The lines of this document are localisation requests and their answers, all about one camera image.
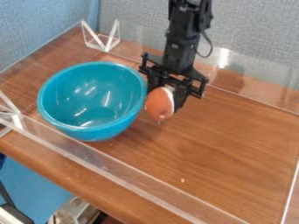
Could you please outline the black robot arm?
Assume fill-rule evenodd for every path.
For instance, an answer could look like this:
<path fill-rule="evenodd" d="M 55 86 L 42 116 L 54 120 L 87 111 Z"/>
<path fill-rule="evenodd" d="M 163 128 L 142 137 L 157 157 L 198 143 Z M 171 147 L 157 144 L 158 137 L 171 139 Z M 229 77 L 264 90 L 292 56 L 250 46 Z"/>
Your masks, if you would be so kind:
<path fill-rule="evenodd" d="M 212 28 L 214 19 L 213 0 L 169 0 L 170 25 L 166 31 L 163 55 L 149 52 L 142 55 L 139 71 L 147 76 L 147 91 L 151 94 L 166 85 L 174 87 L 173 112 L 183 107 L 190 95 L 202 98 L 210 82 L 194 67 L 196 57 L 209 58 L 198 51 L 201 37 L 212 45 L 206 30 Z"/>

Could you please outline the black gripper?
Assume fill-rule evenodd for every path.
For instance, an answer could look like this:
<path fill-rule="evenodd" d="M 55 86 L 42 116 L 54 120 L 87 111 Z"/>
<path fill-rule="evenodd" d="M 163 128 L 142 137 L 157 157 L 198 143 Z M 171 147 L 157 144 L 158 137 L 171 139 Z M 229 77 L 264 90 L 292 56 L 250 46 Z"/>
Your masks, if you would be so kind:
<path fill-rule="evenodd" d="M 163 66 L 163 57 L 154 55 L 149 52 L 142 54 L 142 64 L 139 66 L 139 72 L 147 77 L 147 90 L 171 85 L 177 87 L 174 90 L 174 112 L 183 107 L 190 95 L 202 98 L 205 95 L 206 85 L 210 79 L 194 68 L 189 66 L 182 72 L 177 72 L 169 67 Z M 188 81 L 198 81 L 200 87 L 194 85 L 181 85 L 182 80 L 178 77 L 182 76 Z"/>

